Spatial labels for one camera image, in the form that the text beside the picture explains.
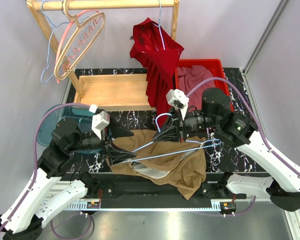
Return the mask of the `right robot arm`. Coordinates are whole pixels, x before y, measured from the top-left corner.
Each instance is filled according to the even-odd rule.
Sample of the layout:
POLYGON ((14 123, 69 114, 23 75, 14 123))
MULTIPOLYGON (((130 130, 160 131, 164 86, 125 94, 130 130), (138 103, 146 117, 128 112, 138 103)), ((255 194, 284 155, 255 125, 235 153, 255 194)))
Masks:
POLYGON ((274 147, 252 120, 233 112, 230 97, 221 89, 206 89, 199 111, 188 111, 189 98, 179 89, 170 90, 166 99, 172 110, 154 135, 154 142, 188 142, 189 136, 212 128, 218 140, 252 158, 270 175, 252 177, 227 173, 217 185, 220 197, 246 194, 270 200, 288 212, 300 209, 300 166, 274 147))

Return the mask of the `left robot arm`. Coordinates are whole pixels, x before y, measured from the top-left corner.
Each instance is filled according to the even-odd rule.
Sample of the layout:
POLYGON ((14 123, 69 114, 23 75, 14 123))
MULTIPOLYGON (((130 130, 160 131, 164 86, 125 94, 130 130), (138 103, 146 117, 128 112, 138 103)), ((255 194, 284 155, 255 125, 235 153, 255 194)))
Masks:
POLYGON ((81 198, 101 194, 98 180, 90 173, 80 173, 66 189, 43 202, 49 191, 61 181, 74 163, 74 152, 100 150, 111 163, 121 163, 136 154, 117 147, 113 140, 131 137, 134 133, 110 117, 93 117, 91 130, 81 132, 73 119, 60 120, 52 131, 52 140, 36 161, 28 185, 4 213, 0 214, 0 233, 5 240, 36 240, 43 228, 67 206, 81 198))

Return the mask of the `tan garment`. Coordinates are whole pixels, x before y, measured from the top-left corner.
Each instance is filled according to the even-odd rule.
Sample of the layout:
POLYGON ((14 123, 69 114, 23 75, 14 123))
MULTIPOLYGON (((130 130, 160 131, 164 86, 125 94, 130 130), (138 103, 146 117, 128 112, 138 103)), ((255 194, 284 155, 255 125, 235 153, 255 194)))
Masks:
MULTIPOLYGON (((120 137, 114 140, 119 148, 129 152, 152 141, 154 130, 133 130, 134 136, 120 137)), ((187 142, 155 142, 136 152, 136 158, 162 155, 198 147, 187 142)), ((206 157, 204 149, 168 155, 130 163, 118 163, 109 166, 119 175, 140 176, 156 185, 170 184, 189 200, 206 179, 206 157)))

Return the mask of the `red pleated skirt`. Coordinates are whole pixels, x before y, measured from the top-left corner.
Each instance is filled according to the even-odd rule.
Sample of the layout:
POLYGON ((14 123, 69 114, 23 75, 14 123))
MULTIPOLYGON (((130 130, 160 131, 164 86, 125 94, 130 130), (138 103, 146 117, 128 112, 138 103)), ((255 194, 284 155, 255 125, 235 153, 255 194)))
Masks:
POLYGON ((174 88, 173 75, 184 48, 147 18, 132 30, 130 57, 147 70, 146 96, 158 115, 169 111, 166 94, 174 88))

